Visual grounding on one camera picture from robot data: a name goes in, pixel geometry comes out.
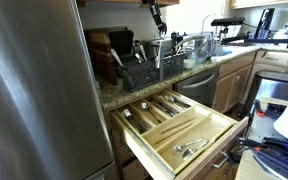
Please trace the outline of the wooden cutlery drawer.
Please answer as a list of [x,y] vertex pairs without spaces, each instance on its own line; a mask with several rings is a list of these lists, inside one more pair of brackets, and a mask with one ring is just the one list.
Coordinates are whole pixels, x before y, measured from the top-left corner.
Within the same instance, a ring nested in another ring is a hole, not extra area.
[[129,102],[110,116],[154,180],[213,176],[229,160],[248,123],[171,90]]

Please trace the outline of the chopstick in drawer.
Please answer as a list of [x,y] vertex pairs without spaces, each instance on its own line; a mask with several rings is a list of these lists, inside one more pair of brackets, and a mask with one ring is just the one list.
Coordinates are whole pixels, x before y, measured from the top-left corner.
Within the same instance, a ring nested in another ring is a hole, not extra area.
[[161,133],[161,134],[164,134],[164,133],[166,133],[166,132],[168,132],[168,131],[171,131],[171,130],[177,128],[177,127],[180,127],[180,126],[182,126],[182,125],[188,124],[189,122],[193,121],[194,119],[195,119],[195,118],[191,118],[191,119],[189,119],[189,120],[187,120],[187,121],[185,121],[185,122],[182,122],[182,123],[179,123],[179,124],[177,124],[177,125],[171,126],[171,127],[167,128],[167,129],[165,129],[165,130],[160,131],[160,133]]
[[182,130],[188,128],[188,127],[190,127],[191,125],[192,125],[192,124],[186,125],[186,126],[180,128],[179,130],[176,130],[175,132],[172,132],[172,133],[169,134],[168,136],[166,136],[166,137],[164,137],[164,138],[162,138],[162,139],[160,139],[160,140],[155,141],[154,144],[159,144],[159,143],[163,142],[164,140],[172,137],[173,135],[177,134],[178,132],[180,132],[180,131],[182,131]]

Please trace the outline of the grey cutlery rack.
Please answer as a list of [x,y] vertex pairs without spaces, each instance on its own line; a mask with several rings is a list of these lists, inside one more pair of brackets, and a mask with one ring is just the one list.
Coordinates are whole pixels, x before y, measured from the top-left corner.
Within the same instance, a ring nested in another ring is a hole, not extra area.
[[166,52],[159,68],[153,58],[141,64],[137,61],[125,63],[119,67],[123,88],[128,92],[135,92],[178,75],[184,70],[184,58],[183,52]]

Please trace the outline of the wooden base cabinet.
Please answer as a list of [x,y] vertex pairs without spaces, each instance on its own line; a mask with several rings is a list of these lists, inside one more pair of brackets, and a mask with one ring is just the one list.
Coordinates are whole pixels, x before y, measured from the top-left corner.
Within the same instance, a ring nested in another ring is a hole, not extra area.
[[252,69],[255,53],[234,58],[219,67],[212,108],[224,113],[242,98]]

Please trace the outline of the knives in middle compartment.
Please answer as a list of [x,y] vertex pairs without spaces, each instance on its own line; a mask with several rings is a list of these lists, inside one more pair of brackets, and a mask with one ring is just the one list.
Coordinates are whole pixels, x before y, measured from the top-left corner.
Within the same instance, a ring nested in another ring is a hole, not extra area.
[[163,104],[161,104],[161,103],[159,103],[157,101],[151,100],[150,103],[153,104],[154,106],[156,106],[157,108],[159,108],[160,110],[162,110],[164,113],[168,114],[171,117],[173,117],[176,114],[178,114],[177,112],[172,111],[171,109],[167,108],[166,106],[164,106]]

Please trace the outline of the wooden cutting boards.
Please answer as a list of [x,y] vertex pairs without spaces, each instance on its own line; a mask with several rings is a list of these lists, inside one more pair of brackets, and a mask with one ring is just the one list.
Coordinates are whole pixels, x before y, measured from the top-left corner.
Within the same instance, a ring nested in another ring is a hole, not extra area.
[[94,72],[116,86],[117,70],[111,50],[114,49],[118,55],[129,55],[134,33],[126,26],[120,26],[87,29],[84,35]]

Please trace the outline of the stainless steel dishwasher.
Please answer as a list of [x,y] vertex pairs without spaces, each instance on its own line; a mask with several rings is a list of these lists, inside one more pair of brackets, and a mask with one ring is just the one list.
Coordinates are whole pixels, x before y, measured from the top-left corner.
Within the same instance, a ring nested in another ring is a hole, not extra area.
[[211,107],[218,76],[218,68],[213,67],[173,85],[173,90],[196,102]]

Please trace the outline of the stainless steel refrigerator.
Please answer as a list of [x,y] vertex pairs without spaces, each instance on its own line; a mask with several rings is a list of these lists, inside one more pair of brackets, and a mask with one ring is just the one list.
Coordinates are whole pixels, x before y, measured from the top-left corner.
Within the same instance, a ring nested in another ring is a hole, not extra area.
[[75,0],[0,0],[0,180],[119,180]]

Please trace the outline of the forks in front compartment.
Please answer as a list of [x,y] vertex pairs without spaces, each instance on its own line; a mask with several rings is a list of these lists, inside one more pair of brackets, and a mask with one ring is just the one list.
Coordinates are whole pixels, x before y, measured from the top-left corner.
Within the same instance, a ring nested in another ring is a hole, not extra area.
[[132,114],[129,109],[124,109],[122,111],[122,115],[130,124],[132,124],[138,130],[140,134],[150,129],[149,125],[147,125],[142,119],[140,119],[136,115]]

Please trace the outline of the forks in compartment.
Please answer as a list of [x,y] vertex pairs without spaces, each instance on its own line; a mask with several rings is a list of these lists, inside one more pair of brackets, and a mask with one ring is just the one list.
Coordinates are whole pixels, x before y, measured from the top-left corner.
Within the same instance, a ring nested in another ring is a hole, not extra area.
[[175,105],[179,106],[179,107],[182,108],[182,109],[187,109],[187,108],[190,107],[190,105],[187,105],[187,104],[185,104],[185,103],[183,103],[183,102],[181,102],[181,101],[178,101],[178,100],[177,100],[175,97],[173,97],[173,96],[164,95],[164,98],[165,98],[168,102],[170,102],[170,103],[172,103],[172,104],[175,104]]
[[130,124],[132,124],[138,130],[140,134],[150,129],[149,125],[147,125],[142,119],[140,119],[136,115],[132,114],[129,109],[124,109],[122,111],[122,115]]

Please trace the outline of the forks in rear compartment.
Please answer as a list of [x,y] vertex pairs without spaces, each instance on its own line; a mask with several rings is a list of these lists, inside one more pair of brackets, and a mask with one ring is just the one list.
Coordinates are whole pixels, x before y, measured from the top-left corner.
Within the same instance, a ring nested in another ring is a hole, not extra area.
[[168,102],[170,102],[170,103],[172,103],[172,104],[175,104],[175,105],[179,106],[179,107],[182,108],[182,109],[187,109],[187,108],[190,107],[190,105],[187,105],[187,104],[185,104],[185,103],[183,103],[183,102],[181,102],[181,101],[178,101],[178,100],[177,100],[175,97],[173,97],[173,96],[164,95],[164,98],[165,98]]

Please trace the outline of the white perforated robot table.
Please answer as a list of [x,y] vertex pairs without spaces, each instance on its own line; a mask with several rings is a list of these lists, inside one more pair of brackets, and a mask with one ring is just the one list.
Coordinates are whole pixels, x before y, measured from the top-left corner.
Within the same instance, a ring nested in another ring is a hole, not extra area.
[[274,98],[254,100],[248,135],[238,140],[237,180],[288,180],[288,139],[273,127],[286,107],[287,101]]

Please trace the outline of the stainless steel toaster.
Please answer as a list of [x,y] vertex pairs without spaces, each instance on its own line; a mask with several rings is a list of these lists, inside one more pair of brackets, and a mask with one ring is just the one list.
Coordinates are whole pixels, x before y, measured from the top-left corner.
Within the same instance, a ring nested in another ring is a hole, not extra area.
[[163,45],[165,52],[170,52],[172,50],[171,39],[143,40],[142,44],[148,58],[156,57],[158,55],[159,44]]

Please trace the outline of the spoon in drawer compartment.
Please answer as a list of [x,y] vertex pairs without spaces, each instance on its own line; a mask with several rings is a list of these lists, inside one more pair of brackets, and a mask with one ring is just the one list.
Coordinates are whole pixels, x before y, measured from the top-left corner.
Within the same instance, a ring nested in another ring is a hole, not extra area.
[[146,102],[141,102],[141,103],[140,103],[140,106],[141,106],[141,109],[142,109],[142,110],[145,110],[145,111],[149,112],[149,113],[156,119],[156,121],[158,121],[159,123],[162,123],[162,121],[159,120],[159,119],[156,117],[156,115],[150,110],[150,107],[148,106],[148,104],[147,104]]

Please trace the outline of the white cup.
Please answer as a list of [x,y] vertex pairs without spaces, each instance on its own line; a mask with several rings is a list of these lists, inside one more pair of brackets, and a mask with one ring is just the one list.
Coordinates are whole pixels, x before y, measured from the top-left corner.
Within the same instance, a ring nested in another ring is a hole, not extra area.
[[183,68],[186,70],[192,69],[195,66],[195,60],[194,59],[185,59]]

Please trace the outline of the glass bowl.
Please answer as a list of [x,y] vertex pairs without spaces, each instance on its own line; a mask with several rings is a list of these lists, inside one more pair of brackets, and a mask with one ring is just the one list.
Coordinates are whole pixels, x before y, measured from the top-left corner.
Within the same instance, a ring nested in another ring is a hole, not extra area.
[[175,53],[183,53],[187,59],[202,63],[216,54],[217,40],[212,34],[193,35],[184,38],[174,47]]

